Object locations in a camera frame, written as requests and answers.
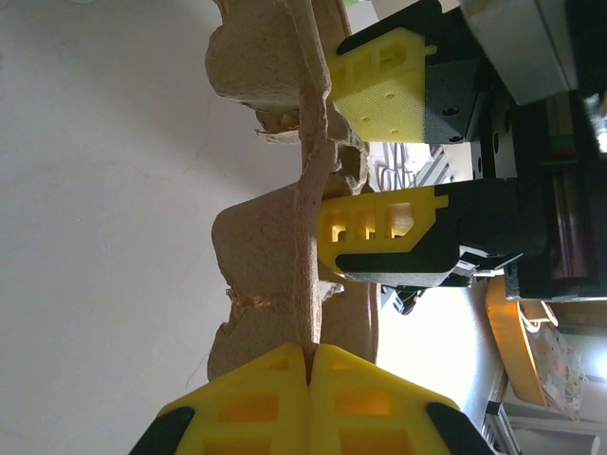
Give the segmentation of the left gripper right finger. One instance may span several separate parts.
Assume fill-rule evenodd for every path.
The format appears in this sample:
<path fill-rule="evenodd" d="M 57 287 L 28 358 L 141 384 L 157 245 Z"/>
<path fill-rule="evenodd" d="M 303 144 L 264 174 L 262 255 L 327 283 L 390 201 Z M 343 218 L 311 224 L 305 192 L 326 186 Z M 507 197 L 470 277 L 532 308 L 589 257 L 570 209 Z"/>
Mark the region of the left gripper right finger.
<path fill-rule="evenodd" d="M 312 454 L 491 454 L 448 397 L 333 345 L 317 348 L 310 382 Z"/>

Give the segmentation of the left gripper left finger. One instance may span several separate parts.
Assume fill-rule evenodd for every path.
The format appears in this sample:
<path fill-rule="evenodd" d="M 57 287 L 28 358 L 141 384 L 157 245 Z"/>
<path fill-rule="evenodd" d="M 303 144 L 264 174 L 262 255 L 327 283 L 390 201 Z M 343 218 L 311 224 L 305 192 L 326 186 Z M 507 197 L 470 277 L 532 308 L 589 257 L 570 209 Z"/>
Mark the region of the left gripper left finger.
<path fill-rule="evenodd" d="M 304 350 L 287 343 L 165 405 L 133 454 L 306 454 Z"/>

